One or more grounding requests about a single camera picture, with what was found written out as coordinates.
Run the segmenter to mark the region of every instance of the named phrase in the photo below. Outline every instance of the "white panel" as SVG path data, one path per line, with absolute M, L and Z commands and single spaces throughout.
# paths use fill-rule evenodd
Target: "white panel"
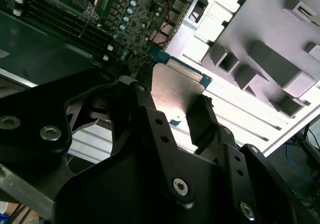
M 100 136 L 92 135 L 91 132 L 86 131 L 85 129 L 82 131 L 78 131 L 73 135 L 74 141 L 81 141 L 87 146 L 94 146 L 97 150 L 102 150 L 104 152 L 111 153 L 112 150 L 112 139 L 111 142 L 109 140 L 101 138 Z
M 195 35 L 202 39 L 214 42 L 223 29 L 224 27 L 222 26 L 221 20 L 207 15 L 196 30 Z
M 216 0 L 217 3 L 219 3 L 232 13 L 235 13 L 240 7 L 237 1 L 238 0 Z
M 209 92 L 207 92 L 207 96 L 212 98 L 212 103 L 214 105 L 213 110 L 216 115 L 241 126 L 243 129 L 267 139 L 271 139 L 279 133 L 279 131 L 274 127 L 253 117 L 252 115 L 248 115 L 247 112 L 244 112 L 238 107 L 211 95 Z
M 94 142 L 92 142 L 91 145 L 87 145 L 84 142 L 73 140 L 70 150 L 76 151 L 79 154 L 82 154 L 84 156 L 91 157 L 93 159 L 100 160 L 100 161 L 110 157 L 110 153 L 95 148 Z
M 245 93 L 244 91 L 241 91 L 239 87 L 232 85 L 228 81 L 222 79 L 220 76 L 206 70 L 201 65 L 189 60 L 184 56 L 181 56 L 179 59 L 213 78 L 212 83 L 209 85 L 207 90 L 214 95 L 232 103 L 236 107 L 261 120 L 264 120 L 267 123 L 270 123 L 273 126 L 284 128 L 290 121 L 290 118 L 287 116 L 278 113 L 274 108 L 263 104 L 255 97 Z

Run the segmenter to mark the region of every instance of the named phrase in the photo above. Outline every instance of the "metal frame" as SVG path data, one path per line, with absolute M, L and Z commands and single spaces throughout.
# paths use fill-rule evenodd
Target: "metal frame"
M 211 101 L 186 113 L 190 154 L 149 89 L 98 68 L 2 98 L 0 189 L 53 224 L 316 223 L 260 151 L 237 150 Z M 111 121 L 111 157 L 74 176 L 71 136 L 98 119 Z

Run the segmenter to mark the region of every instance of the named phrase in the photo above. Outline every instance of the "motherboard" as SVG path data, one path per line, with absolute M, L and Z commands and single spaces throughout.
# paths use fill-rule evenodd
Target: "motherboard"
M 0 0 L 0 8 L 134 77 L 170 42 L 193 1 Z

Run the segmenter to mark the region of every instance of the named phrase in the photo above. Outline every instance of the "black plastic part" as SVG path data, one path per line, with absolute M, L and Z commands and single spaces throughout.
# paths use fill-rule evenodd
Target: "black plastic part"
M 0 129 L 0 162 L 39 170 L 59 166 L 72 141 L 67 115 L 81 109 L 80 105 L 75 110 L 72 104 L 78 105 L 89 94 L 115 84 L 103 79 L 100 72 L 93 68 L 2 98 L 0 117 L 11 115 L 21 124 L 12 130 Z M 61 137 L 56 141 L 42 139 L 40 130 L 45 126 L 59 128 Z
M 244 145 L 244 154 L 254 190 L 256 206 L 266 223 L 316 224 L 306 207 L 296 197 L 267 158 L 252 145 Z
M 197 154 L 211 143 L 219 125 L 212 107 L 212 99 L 201 95 L 186 113 L 192 144 L 198 147 Z
M 189 15 L 189 19 L 195 23 L 198 23 L 202 18 L 202 16 L 204 15 L 208 4 L 209 3 L 207 0 L 198 0 L 192 12 Z

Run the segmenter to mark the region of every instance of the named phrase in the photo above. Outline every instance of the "red wire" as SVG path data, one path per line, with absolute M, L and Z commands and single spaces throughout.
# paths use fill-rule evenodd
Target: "red wire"
M 166 26 L 168 26 L 169 22 L 170 22 L 170 7 L 169 7 L 169 2 L 167 1 L 166 2 L 166 10 L 167 10 L 167 17 L 168 17 L 168 20 L 166 21 L 165 25 L 163 27 L 161 27 L 154 35 L 154 37 L 152 38 L 151 40 L 151 45 L 154 43 L 154 40 L 156 38 L 156 36 L 159 34 L 159 32 L 161 32 Z

